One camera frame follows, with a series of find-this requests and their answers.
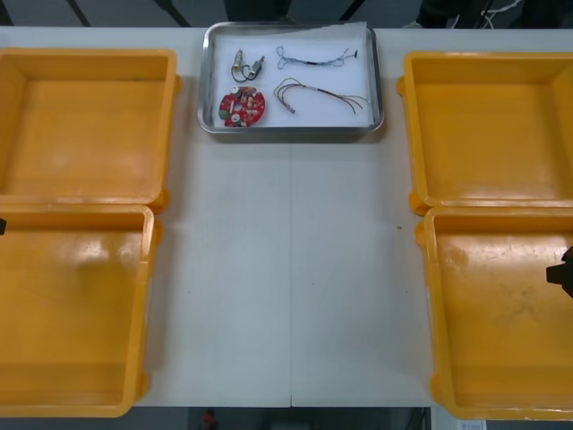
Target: small motor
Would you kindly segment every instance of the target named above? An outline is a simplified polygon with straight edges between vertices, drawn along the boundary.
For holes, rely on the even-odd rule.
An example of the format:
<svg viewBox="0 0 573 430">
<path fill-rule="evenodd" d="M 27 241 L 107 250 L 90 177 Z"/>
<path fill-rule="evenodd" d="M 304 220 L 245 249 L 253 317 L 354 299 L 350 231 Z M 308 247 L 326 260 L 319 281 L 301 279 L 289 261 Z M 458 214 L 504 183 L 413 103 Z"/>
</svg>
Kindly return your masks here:
<svg viewBox="0 0 573 430">
<path fill-rule="evenodd" d="M 235 60 L 233 61 L 233 72 L 238 72 L 241 70 L 241 66 L 243 65 L 243 50 L 239 49 L 235 54 Z"/>
</svg>

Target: circuit board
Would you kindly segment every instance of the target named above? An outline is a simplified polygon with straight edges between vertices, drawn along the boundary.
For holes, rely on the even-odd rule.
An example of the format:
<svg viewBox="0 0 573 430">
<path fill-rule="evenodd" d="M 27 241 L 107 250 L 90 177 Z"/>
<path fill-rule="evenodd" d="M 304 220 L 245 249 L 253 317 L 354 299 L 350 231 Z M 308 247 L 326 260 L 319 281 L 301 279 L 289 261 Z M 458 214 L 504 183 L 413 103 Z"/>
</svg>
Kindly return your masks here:
<svg viewBox="0 0 573 430">
<path fill-rule="evenodd" d="M 233 87 L 218 107 L 225 127 L 250 127 L 265 112 L 265 98 L 255 87 Z"/>
</svg>

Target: metal tray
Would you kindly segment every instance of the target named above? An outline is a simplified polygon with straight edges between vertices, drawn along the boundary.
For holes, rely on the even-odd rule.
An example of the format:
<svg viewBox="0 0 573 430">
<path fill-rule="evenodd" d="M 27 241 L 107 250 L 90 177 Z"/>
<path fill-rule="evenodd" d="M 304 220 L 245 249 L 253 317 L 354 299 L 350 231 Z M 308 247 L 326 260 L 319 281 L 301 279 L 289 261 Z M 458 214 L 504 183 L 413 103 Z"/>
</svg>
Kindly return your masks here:
<svg viewBox="0 0 573 430">
<path fill-rule="evenodd" d="M 378 49 L 376 46 L 376 34 L 371 27 L 367 27 L 366 46 L 368 58 L 368 84 L 370 88 L 370 101 L 372 104 L 373 124 L 361 126 L 340 126 L 340 127 L 224 127 L 214 123 L 213 100 L 211 94 L 214 92 L 213 85 L 213 54 L 215 52 L 215 38 L 218 35 L 265 35 L 289 33 L 300 30 L 312 30 L 340 24 L 340 22 L 329 22 L 321 24 L 293 24 L 282 22 L 222 22 L 207 29 L 203 40 L 203 53 L 201 57 L 201 79 L 199 106 L 197 118 L 203 130 L 209 133 L 226 134 L 265 134 L 265 133 L 369 133 L 378 129 L 384 122 L 384 107 L 382 105 L 382 90 L 380 80 L 380 68 L 378 64 Z"/>
</svg>

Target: yellow plastic tray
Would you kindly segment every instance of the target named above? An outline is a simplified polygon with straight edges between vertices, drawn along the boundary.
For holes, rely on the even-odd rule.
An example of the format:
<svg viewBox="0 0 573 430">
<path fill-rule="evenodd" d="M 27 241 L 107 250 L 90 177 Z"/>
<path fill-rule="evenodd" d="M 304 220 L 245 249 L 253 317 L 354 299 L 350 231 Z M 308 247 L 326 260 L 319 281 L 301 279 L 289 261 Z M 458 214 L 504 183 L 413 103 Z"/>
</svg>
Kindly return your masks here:
<svg viewBox="0 0 573 430">
<path fill-rule="evenodd" d="M 167 204 L 175 54 L 0 50 L 0 204 Z"/>
<path fill-rule="evenodd" d="M 0 417 L 122 415 L 147 389 L 152 211 L 3 205 L 0 216 Z"/>
<path fill-rule="evenodd" d="M 414 52 L 412 210 L 573 206 L 573 54 Z"/>
<path fill-rule="evenodd" d="M 416 241 L 434 399 L 460 418 L 573 419 L 573 300 L 545 281 L 573 209 L 434 208 Z"/>
</svg>

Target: floor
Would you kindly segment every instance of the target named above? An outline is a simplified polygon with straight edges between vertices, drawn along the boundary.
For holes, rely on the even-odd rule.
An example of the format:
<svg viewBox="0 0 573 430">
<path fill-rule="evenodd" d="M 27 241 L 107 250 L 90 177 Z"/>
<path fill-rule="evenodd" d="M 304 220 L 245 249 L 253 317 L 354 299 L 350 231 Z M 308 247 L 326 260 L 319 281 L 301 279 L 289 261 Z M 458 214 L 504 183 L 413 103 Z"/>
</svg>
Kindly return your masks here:
<svg viewBox="0 0 573 430">
<path fill-rule="evenodd" d="M 411 22 L 421 0 L 366 0 L 354 20 L 368 21 L 374 28 L 399 28 Z M 174 0 L 174 6 L 193 27 L 208 27 L 227 20 L 223 0 Z M 289 14 L 297 21 L 336 20 L 350 0 L 293 0 Z M 509 0 L 495 0 L 502 7 Z M 78 6 L 94 27 L 176 27 L 177 23 L 153 0 L 77 0 Z M 81 26 L 66 0 L 4 0 L 17 26 Z M 496 28 L 506 28 L 517 17 L 519 6 L 494 19 Z M 133 408 L 118 419 L 0 419 L 2 430 L 188 430 L 201 428 L 202 408 Z M 267 429 L 271 422 L 313 422 L 315 429 L 394 430 L 405 429 L 409 408 L 353 409 L 216 409 L 220 430 Z M 293 428 L 281 426 L 275 428 Z M 490 422 L 490 430 L 563 430 L 573 423 Z"/>
</svg>

